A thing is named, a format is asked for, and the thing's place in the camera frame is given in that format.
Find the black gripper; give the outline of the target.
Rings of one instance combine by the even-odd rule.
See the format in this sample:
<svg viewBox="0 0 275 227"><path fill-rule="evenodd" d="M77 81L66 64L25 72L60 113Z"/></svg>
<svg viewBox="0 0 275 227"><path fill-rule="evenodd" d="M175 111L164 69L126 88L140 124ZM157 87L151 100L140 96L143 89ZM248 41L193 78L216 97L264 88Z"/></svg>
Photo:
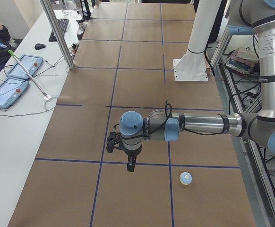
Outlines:
<svg viewBox="0 0 275 227"><path fill-rule="evenodd" d="M123 137L120 132L110 132L107 138L106 150L108 153L112 153L114 149L123 150L128 155L127 171L134 172L138 144L133 144L133 139Z"/></svg>

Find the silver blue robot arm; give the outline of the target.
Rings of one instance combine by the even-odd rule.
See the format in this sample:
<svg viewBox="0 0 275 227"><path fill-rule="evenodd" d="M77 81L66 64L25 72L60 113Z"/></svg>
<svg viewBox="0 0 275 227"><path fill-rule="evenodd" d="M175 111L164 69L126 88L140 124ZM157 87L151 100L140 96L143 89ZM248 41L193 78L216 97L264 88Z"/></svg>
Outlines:
<svg viewBox="0 0 275 227"><path fill-rule="evenodd" d="M170 105L144 118L135 111L125 112L112 131L106 149L124 151L127 170L134 171L137 155L146 140L175 141L182 131L199 135L231 134L275 153L275 0L233 0L228 30L232 35L258 35L261 110L258 113L203 115L174 113Z"/></svg>

